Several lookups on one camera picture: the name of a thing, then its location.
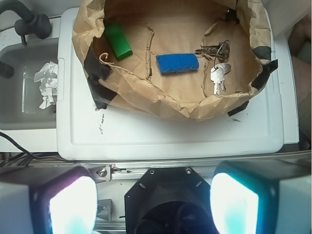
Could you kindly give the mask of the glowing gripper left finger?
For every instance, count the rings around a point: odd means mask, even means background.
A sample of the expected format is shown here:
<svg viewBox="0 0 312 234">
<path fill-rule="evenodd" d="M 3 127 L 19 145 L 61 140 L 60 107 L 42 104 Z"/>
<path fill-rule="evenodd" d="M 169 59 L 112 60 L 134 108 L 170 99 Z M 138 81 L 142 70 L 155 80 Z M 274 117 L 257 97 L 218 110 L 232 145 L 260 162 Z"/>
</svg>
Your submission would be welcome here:
<svg viewBox="0 0 312 234">
<path fill-rule="evenodd" d="M 0 170 L 2 234 L 90 234 L 97 186 L 83 166 Z"/>
</svg>

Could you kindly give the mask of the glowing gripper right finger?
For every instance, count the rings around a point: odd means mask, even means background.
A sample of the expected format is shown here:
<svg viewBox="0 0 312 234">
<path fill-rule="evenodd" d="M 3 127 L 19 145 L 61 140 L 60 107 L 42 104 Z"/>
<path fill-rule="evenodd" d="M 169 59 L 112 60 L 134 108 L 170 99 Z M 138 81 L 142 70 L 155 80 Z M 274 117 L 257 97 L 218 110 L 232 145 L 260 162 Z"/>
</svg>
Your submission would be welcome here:
<svg viewBox="0 0 312 234">
<path fill-rule="evenodd" d="M 221 234 L 310 234 L 311 160 L 223 161 L 214 171 L 210 204 Z"/>
</svg>

